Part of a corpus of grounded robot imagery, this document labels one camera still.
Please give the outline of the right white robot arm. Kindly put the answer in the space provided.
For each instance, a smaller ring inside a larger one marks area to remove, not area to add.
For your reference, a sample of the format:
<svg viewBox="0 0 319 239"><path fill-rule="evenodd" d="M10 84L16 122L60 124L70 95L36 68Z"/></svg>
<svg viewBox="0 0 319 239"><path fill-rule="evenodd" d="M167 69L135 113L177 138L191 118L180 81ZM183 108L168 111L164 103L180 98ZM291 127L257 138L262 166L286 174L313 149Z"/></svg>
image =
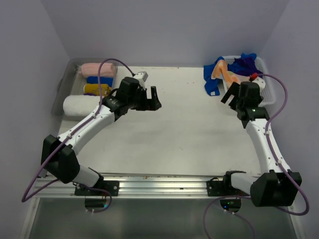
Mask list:
<svg viewBox="0 0 319 239"><path fill-rule="evenodd" d="M244 171L227 171L223 176L223 192L231 196L240 190L250 195L256 207L290 206L302 178L300 173L290 169L282 157L271 131L269 114L265 107L260 106L263 98L259 85L234 82L222 98L222 103L230 96L233 99L229 106L236 111L253 142L262 174L253 176Z"/></svg>

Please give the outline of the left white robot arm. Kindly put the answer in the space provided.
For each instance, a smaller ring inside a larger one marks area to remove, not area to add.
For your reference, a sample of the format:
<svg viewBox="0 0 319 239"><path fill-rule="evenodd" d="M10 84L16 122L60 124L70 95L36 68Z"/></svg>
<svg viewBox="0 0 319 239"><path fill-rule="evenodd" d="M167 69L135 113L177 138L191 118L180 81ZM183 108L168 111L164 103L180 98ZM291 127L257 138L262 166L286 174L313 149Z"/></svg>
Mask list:
<svg viewBox="0 0 319 239"><path fill-rule="evenodd" d="M62 183L82 184L90 194L99 195L104 189L102 176L79 164L77 155L81 149L129 110L156 111L160 108L155 86L151 87L151 98L147 98L147 90L140 80L125 77L120 86L101 99L77 125L57 137L49 135L44 139L41 165Z"/></svg>

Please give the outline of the orange polka dot towel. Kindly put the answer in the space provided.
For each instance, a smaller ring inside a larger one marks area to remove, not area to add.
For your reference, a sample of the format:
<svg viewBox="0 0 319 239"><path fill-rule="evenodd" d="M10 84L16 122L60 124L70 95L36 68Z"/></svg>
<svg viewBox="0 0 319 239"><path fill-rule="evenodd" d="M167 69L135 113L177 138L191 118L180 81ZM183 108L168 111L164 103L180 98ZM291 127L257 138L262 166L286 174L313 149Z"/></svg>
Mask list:
<svg viewBox="0 0 319 239"><path fill-rule="evenodd" d="M220 79L220 76L222 76L227 88L229 88L233 82L241 84L241 82L249 81L250 79L249 76L241 76L228 71L228 63L225 60L217 61L211 73L211 79Z"/></svg>

